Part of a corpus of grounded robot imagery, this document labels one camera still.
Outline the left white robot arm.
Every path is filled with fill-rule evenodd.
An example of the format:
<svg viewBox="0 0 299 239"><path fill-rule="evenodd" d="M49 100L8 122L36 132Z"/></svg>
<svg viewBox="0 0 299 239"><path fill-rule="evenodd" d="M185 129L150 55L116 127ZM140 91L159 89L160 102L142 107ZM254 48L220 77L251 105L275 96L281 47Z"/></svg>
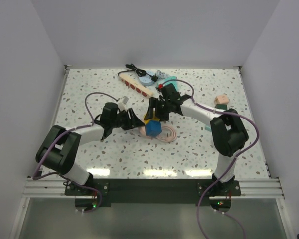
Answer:
<svg viewBox="0 0 299 239"><path fill-rule="evenodd" d="M39 148L35 160L38 166L45 166L55 173L76 183L81 195L93 191L93 175L76 162L79 146L106 139L115 128L130 130L144 126L133 109L119 109L116 103L105 103L102 113L92 124L65 129L53 126Z"/></svg>

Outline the dark green cube socket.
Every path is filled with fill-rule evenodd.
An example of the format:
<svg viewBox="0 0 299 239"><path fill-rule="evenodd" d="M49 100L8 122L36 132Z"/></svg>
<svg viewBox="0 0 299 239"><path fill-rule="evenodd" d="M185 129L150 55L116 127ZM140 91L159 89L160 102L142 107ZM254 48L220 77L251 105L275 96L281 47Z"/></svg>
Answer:
<svg viewBox="0 0 299 239"><path fill-rule="evenodd" d="M215 107L219 110L224 110L224 111L228 110L228 106L226 104L216 104Z"/></svg>

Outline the blue cube socket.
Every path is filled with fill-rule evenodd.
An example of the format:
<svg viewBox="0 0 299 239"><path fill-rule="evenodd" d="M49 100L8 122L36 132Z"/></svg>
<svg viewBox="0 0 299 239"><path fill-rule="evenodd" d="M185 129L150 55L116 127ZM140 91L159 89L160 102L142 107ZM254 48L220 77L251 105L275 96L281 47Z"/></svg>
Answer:
<svg viewBox="0 0 299 239"><path fill-rule="evenodd" d="M145 125L145 134L148 137L157 137L162 133L162 126L159 121L149 121Z"/></svg>

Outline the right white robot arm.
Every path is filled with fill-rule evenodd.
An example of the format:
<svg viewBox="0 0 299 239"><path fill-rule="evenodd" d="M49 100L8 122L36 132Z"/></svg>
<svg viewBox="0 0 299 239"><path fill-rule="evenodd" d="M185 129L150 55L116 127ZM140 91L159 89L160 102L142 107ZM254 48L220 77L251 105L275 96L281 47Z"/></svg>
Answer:
<svg viewBox="0 0 299 239"><path fill-rule="evenodd" d="M236 158L249 139L240 117L235 116L237 112L229 109L217 113L211 107L200 107L188 94L175 100L160 96L149 99L144 120L169 121L170 113L191 117L211 128L213 144L219 153L212 190L216 195L224 195L230 189L229 181L234 178Z"/></svg>

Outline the round light blue socket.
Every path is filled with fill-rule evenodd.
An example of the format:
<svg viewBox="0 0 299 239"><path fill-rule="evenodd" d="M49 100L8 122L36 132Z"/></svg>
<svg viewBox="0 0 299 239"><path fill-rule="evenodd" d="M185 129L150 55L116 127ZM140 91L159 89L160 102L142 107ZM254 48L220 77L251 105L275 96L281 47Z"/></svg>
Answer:
<svg viewBox="0 0 299 239"><path fill-rule="evenodd" d="M139 76L139 82L143 86L151 86L155 83L152 78L156 78L156 73L151 70L145 70L145 74L143 76Z"/></svg>

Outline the teal triangular power strip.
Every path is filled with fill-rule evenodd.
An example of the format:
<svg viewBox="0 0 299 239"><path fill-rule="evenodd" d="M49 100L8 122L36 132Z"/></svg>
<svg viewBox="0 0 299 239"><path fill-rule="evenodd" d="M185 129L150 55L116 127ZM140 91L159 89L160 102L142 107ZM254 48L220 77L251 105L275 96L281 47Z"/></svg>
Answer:
<svg viewBox="0 0 299 239"><path fill-rule="evenodd" d="M175 89L178 91L178 81L176 76L169 76L165 79L164 83L168 84L173 84Z"/></svg>

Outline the beige long power strip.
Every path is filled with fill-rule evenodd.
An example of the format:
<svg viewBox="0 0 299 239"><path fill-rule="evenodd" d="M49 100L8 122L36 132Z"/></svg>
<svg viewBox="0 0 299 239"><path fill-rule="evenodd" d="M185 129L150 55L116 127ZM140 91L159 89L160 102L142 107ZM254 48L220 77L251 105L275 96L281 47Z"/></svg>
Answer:
<svg viewBox="0 0 299 239"><path fill-rule="evenodd" d="M137 82L129 74L120 73L118 77L121 82L123 82L127 87L130 87L132 90L136 91L138 94L147 98L154 96L154 92L152 90Z"/></svg>

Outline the pink round socket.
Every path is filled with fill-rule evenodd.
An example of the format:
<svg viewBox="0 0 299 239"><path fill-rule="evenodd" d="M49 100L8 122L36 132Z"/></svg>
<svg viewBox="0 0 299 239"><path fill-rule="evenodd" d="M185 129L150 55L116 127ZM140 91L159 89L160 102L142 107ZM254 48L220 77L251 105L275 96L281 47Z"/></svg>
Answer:
<svg viewBox="0 0 299 239"><path fill-rule="evenodd" d="M230 99L226 94L221 94L217 95L214 99L214 103L217 104L222 104L222 105L227 105L230 102Z"/></svg>

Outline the yellow cube socket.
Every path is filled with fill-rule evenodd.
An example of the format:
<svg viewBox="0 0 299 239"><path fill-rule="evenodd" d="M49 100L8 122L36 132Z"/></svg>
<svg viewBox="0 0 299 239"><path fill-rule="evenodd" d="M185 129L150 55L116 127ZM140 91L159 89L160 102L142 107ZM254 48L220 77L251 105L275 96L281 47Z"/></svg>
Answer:
<svg viewBox="0 0 299 239"><path fill-rule="evenodd" d="M146 116L146 114L144 114L144 117L143 117L144 124L146 125L146 124L148 124L151 121L160 122L160 119L156 115L154 115L153 117L149 118L149 117Z"/></svg>

